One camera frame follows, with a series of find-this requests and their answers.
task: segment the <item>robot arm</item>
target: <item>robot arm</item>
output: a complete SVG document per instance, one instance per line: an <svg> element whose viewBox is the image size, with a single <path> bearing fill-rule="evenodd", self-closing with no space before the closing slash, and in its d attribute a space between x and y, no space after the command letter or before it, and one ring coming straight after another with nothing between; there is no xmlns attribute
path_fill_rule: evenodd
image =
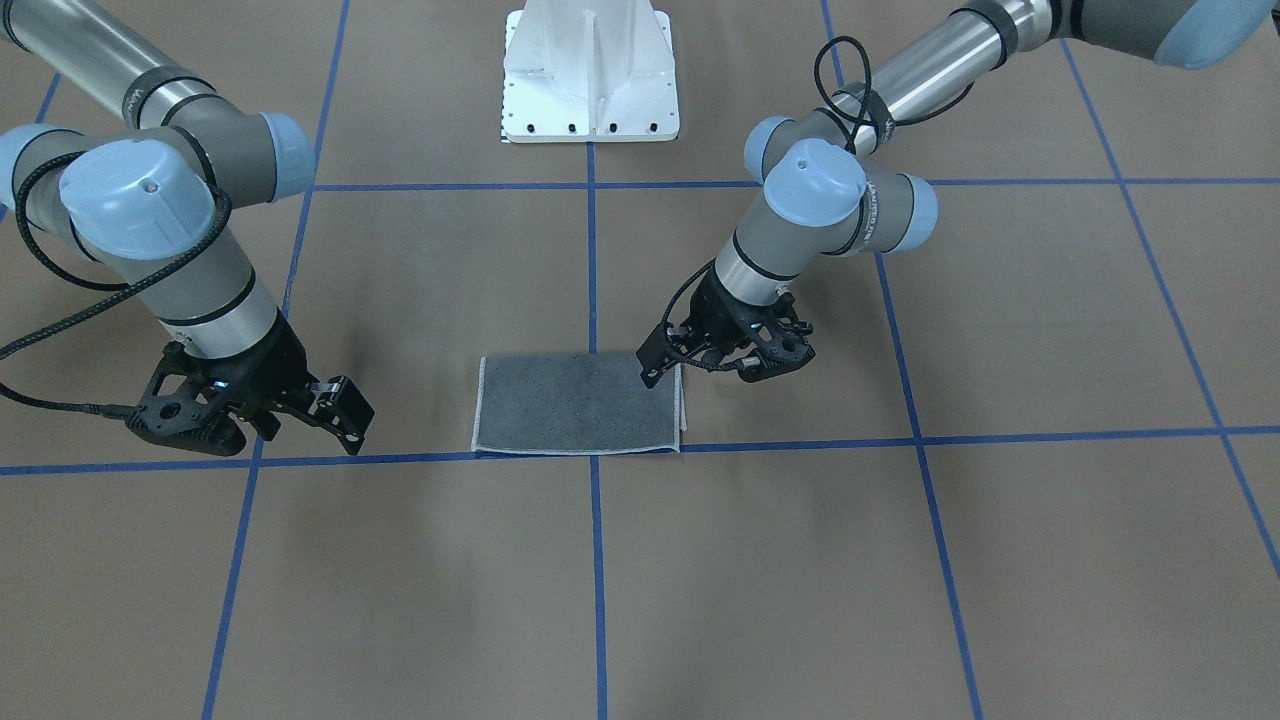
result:
<svg viewBox="0 0 1280 720"><path fill-rule="evenodd" d="M280 427L274 413L285 413L358 452L372 409L348 378L308 373L301 342L225 229L232 208L310 187L315 158L302 128L241 113L90 0L3 0L3 20L5 37L131 128L91 138L36 124L0 136L0 202L19 231L37 227L110 266L174 340L119 419L147 442L236 455L246 438L232 415L269 441ZM170 377L180 387L163 389Z"/></svg>
<svg viewBox="0 0 1280 720"><path fill-rule="evenodd" d="M744 163L763 191L719 256L686 283L705 274L687 319L668 322L673 300L636 352L641 379L653 387L685 363L756 382L809 363L813 328L796 316L790 283L818 255L916 247L937 220L928 183L861 158L1014 54L1074 37L1161 65L1204 68L1243 45L1274 8L1272 0L969 0L878 68L873 82L847 83L803 119L762 122Z"/></svg>

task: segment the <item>gray towel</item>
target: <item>gray towel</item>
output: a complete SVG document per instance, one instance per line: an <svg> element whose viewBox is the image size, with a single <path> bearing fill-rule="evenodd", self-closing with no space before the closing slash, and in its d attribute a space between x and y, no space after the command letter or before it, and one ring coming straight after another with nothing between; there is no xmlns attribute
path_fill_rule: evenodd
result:
<svg viewBox="0 0 1280 720"><path fill-rule="evenodd" d="M680 450L680 372L653 389L631 355L480 360L472 451L620 455Z"/></svg>

